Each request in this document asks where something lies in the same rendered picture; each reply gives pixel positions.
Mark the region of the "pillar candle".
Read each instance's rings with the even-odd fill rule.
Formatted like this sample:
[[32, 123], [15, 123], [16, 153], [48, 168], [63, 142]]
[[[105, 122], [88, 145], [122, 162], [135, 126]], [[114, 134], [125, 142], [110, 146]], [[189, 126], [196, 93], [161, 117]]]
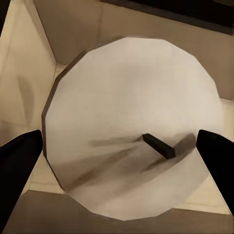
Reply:
[[215, 82], [193, 55], [121, 35], [84, 49], [56, 77], [41, 114], [43, 155], [90, 212], [156, 217], [208, 178], [198, 132], [222, 136], [223, 120]]

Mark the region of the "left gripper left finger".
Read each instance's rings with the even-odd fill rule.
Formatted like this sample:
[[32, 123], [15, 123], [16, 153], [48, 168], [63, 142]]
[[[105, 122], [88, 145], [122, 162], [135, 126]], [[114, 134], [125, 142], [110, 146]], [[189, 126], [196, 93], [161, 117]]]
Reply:
[[35, 130], [0, 147], [0, 234], [42, 152], [42, 134]]

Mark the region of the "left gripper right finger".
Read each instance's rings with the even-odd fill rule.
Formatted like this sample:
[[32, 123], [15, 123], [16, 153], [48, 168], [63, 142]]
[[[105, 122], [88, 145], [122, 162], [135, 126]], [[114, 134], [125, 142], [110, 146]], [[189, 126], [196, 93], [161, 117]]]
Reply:
[[196, 147], [234, 216], [234, 142], [199, 130]]

